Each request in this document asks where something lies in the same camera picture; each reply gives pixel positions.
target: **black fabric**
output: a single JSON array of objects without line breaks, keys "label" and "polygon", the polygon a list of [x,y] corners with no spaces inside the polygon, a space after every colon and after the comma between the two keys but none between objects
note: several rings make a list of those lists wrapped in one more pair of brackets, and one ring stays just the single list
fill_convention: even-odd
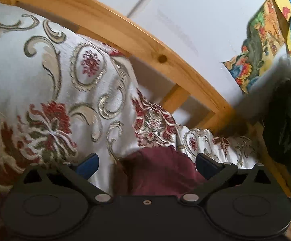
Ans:
[{"label": "black fabric", "polygon": [[291,170],[291,79],[275,91],[264,125],[268,154]]}]

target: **red floral pattern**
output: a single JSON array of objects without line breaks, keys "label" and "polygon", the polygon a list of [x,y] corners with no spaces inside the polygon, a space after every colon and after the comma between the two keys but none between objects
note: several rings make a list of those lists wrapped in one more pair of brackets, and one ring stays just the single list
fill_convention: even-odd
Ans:
[{"label": "red floral pattern", "polygon": [[26,112],[28,123],[22,122],[18,116],[18,130],[23,133],[20,146],[28,155],[37,155],[41,158],[62,158],[76,155],[76,143],[71,140],[69,116],[65,105],[55,101],[47,104],[41,103],[42,112],[30,105],[30,111]]},{"label": "red floral pattern", "polygon": [[242,85],[244,82],[243,80],[239,79],[239,78],[235,78],[235,81],[237,82],[237,84],[240,86]]},{"label": "red floral pattern", "polygon": [[0,143],[3,143],[4,152],[7,154],[6,158],[1,160],[0,163],[0,186],[11,187],[21,171],[33,160],[26,159],[20,151],[19,147],[15,147],[12,141],[13,130],[8,127],[6,122],[3,122],[0,129]]},{"label": "red floral pattern", "polygon": [[274,6],[273,6],[273,4],[271,2],[267,2],[267,6],[268,6],[268,11],[270,13],[274,13],[275,12]]},{"label": "red floral pattern", "polygon": [[290,10],[288,7],[284,6],[283,7],[283,15],[285,17],[285,19],[288,19],[288,14],[290,13]]},{"label": "red floral pattern", "polygon": [[250,72],[251,72],[251,65],[249,63],[245,63],[239,76],[247,75]]},{"label": "red floral pattern", "polygon": [[244,53],[246,51],[248,51],[248,48],[247,48],[247,46],[243,45],[242,48],[241,48],[241,52]]},{"label": "red floral pattern", "polygon": [[265,39],[266,38],[266,30],[265,30],[265,28],[263,26],[261,26],[258,31],[261,34],[262,38]]},{"label": "red floral pattern", "polygon": [[102,43],[102,46],[100,47],[100,49],[106,52],[110,56],[124,56],[123,53],[119,52],[116,48],[113,48],[106,43]]},{"label": "red floral pattern", "polygon": [[227,155],[228,155],[228,147],[230,145],[227,138],[224,138],[224,137],[214,137],[212,139],[212,143],[215,144],[215,145],[216,144],[220,144],[221,149],[223,150],[225,157],[227,157]]},{"label": "red floral pattern", "polygon": [[96,53],[89,50],[83,54],[83,60],[81,61],[81,65],[83,66],[83,74],[87,74],[89,77],[95,75],[99,70],[99,64],[100,60],[98,59]]},{"label": "red floral pattern", "polygon": [[139,99],[132,99],[136,112],[133,124],[138,145],[142,147],[168,146],[174,142],[176,122],[172,115],[157,104],[151,104],[137,90]]},{"label": "red floral pattern", "polygon": [[58,129],[63,131],[66,134],[71,134],[69,116],[66,114],[65,105],[62,103],[55,103],[52,101],[51,103],[45,105],[41,103],[43,112],[45,116],[49,119],[50,123],[53,122],[54,119],[58,120]]},{"label": "red floral pattern", "polygon": [[194,151],[197,151],[197,141],[196,141],[193,137],[190,137],[190,138],[189,138],[189,143],[190,143],[190,147],[191,147]]}]

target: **wooden slat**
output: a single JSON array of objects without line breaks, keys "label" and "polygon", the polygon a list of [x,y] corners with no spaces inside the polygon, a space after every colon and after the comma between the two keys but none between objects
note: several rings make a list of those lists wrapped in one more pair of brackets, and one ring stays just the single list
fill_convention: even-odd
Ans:
[{"label": "wooden slat", "polygon": [[96,33],[92,32],[92,31],[90,31],[90,30],[88,30],[86,28],[79,27],[78,30],[76,31],[76,33],[77,34],[82,34],[82,35],[88,36],[88,37],[90,37],[92,39],[95,39],[95,40],[98,40],[100,42],[106,43],[106,44],[110,45],[111,47],[116,48],[125,57],[130,57],[131,56],[131,53],[128,53],[127,51],[123,50],[122,48],[120,48],[116,44],[108,41],[107,39],[101,37],[100,35],[97,35]]},{"label": "wooden slat", "polygon": [[283,176],[286,185],[288,186],[289,190],[291,191],[291,175],[288,172],[286,166],[283,164],[277,163],[276,161],[274,161],[274,164],[275,164],[276,168],[278,169],[278,171],[280,172],[280,174]]},{"label": "wooden slat", "polygon": [[[16,0],[39,7],[105,38],[190,92],[213,112],[232,112],[222,96],[161,41],[96,0]],[[166,61],[159,61],[161,56]]]},{"label": "wooden slat", "polygon": [[217,133],[227,126],[233,119],[240,118],[233,109],[214,113],[210,111],[207,116],[196,126],[198,129],[209,129],[212,133]]},{"label": "wooden slat", "polygon": [[190,96],[184,88],[180,87],[178,84],[174,85],[168,94],[159,103],[164,109],[170,113],[179,108]]}]

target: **bedspread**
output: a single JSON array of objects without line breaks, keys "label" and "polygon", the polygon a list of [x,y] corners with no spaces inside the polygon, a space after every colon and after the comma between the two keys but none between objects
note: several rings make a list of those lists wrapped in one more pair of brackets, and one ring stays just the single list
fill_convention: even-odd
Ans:
[{"label": "bedspread", "polygon": [[0,4],[0,195],[30,163],[79,162],[90,153],[100,166],[89,181],[111,194],[120,158],[171,145],[193,162],[199,152],[241,168],[257,162],[248,138],[214,138],[176,124],[143,97],[116,49]]}]

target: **black device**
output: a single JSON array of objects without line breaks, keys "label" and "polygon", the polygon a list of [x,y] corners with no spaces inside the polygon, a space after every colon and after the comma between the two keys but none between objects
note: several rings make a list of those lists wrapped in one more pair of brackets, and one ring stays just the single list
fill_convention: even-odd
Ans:
[{"label": "black device", "polygon": [[287,240],[291,198],[262,164],[238,169],[198,154],[207,181],[181,199],[111,197],[78,167],[25,170],[2,207],[10,241]]}]

